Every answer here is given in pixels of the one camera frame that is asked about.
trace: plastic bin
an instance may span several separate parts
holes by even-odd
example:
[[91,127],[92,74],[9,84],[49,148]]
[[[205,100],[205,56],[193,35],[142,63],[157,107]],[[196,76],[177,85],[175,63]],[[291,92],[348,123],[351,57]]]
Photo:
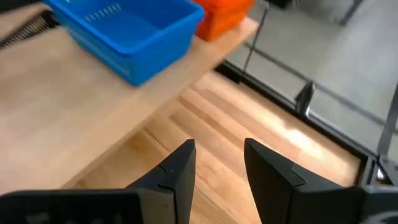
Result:
[[83,48],[134,86],[182,57],[204,17],[189,0],[44,2]]
[[205,9],[205,20],[198,26],[197,36],[214,40],[236,27],[254,4],[254,0],[193,0]]

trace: metal bracket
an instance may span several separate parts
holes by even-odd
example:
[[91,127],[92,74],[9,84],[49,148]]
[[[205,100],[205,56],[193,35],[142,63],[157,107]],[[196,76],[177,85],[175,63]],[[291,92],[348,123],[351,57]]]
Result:
[[296,111],[302,116],[308,117],[310,112],[310,103],[315,92],[314,82],[308,82],[295,97]]

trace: wooden tabletop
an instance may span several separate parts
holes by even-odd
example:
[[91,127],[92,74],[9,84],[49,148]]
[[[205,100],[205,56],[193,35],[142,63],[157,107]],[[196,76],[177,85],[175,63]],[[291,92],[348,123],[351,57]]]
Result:
[[216,41],[195,37],[184,58],[140,88],[62,28],[0,51],[0,194],[73,185],[256,27],[246,18]]

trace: gray floor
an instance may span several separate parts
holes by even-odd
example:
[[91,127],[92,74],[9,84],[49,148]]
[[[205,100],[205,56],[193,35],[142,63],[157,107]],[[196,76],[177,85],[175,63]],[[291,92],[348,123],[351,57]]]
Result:
[[[257,47],[385,120],[398,82],[398,1],[365,1],[346,27],[295,7],[286,11],[272,7]],[[263,8],[262,1],[256,2],[249,16],[259,20]],[[240,47],[229,59],[242,67],[247,54],[248,49]],[[248,73],[291,99],[305,84],[257,54]],[[382,126],[320,91],[311,108],[353,139],[376,149]],[[398,149],[398,139],[392,142],[395,146]]]

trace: metal frame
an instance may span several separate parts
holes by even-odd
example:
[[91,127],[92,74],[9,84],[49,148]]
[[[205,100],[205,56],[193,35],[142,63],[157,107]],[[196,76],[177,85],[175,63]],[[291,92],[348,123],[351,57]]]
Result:
[[[319,83],[316,83],[313,80],[310,80],[305,75],[299,73],[298,71],[295,71],[293,68],[290,68],[289,66],[283,64],[282,62],[272,58],[270,55],[267,55],[265,52],[257,49],[256,43],[260,31],[264,25],[268,9],[269,5],[268,2],[266,2],[266,8],[262,15],[262,19],[260,20],[258,30],[254,37],[254,41],[252,44],[247,44],[247,43],[245,44],[245,46],[248,47],[250,51],[245,61],[243,69],[240,69],[239,67],[233,65],[231,62],[225,60],[223,63],[218,65],[215,68],[215,70],[218,73],[230,78],[232,81],[236,83],[243,83],[248,87],[252,88],[253,90],[257,91],[262,96],[268,98],[273,103],[280,106],[282,109],[286,110],[292,116],[295,116],[296,118],[298,118],[299,120],[310,126],[311,128],[315,129],[322,135],[331,139],[340,147],[346,149],[352,155],[358,157],[361,160],[361,163],[356,177],[357,184],[358,185],[375,184],[377,181],[377,172],[380,171],[380,164],[378,162],[379,155],[381,152],[383,155],[387,154],[388,148],[386,148],[386,146],[389,146],[392,135],[397,132],[397,130],[395,129],[395,124],[398,117],[398,93],[397,93],[398,91],[396,91],[393,99],[393,102],[397,102],[396,106],[394,108],[391,107],[389,116],[387,117],[387,123],[385,123],[381,118],[378,118],[377,116],[374,116],[370,112],[356,106],[355,104],[342,98],[338,94],[333,93],[327,87],[320,85]],[[288,99],[284,95],[275,91],[270,86],[266,85],[265,83],[261,82],[260,80],[258,80],[257,78],[253,77],[252,75],[246,72],[253,51],[258,53],[260,56],[264,57],[264,59],[273,62],[280,68],[288,71],[292,75],[295,75],[296,77],[299,77],[307,82],[304,89],[297,96],[296,101]],[[333,97],[334,99],[342,101],[342,103],[344,103],[352,110],[355,110],[358,113],[362,114],[363,116],[374,121],[375,123],[384,126],[383,133],[385,134],[382,134],[381,136],[381,139],[379,141],[379,145],[381,145],[381,147],[377,149],[377,153],[371,151],[366,146],[358,143],[357,141],[355,141],[345,133],[342,133],[341,131],[337,130],[334,126],[332,126],[330,123],[328,123],[321,117],[310,112],[309,104],[313,95],[313,91],[315,90],[320,90],[326,93],[327,95]]]

